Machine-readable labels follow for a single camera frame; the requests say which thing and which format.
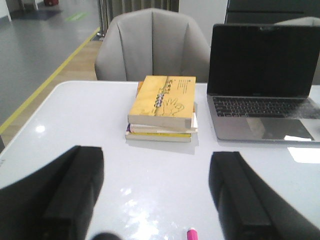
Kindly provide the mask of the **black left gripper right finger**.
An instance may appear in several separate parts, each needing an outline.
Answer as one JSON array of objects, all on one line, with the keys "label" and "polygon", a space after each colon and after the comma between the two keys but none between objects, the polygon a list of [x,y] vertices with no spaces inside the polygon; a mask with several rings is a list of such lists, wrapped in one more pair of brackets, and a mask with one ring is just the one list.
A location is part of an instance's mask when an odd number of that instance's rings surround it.
[{"label": "black left gripper right finger", "polygon": [[208,185],[226,240],[320,238],[320,229],[269,187],[238,151],[212,153]]}]

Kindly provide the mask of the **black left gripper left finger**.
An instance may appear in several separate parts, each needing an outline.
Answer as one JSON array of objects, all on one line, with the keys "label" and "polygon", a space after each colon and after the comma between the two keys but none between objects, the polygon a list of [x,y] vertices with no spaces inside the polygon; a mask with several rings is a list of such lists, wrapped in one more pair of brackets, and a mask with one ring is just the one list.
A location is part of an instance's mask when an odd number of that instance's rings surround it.
[{"label": "black left gripper left finger", "polygon": [[0,190],[2,240],[84,240],[104,182],[101,147],[76,145]]}]

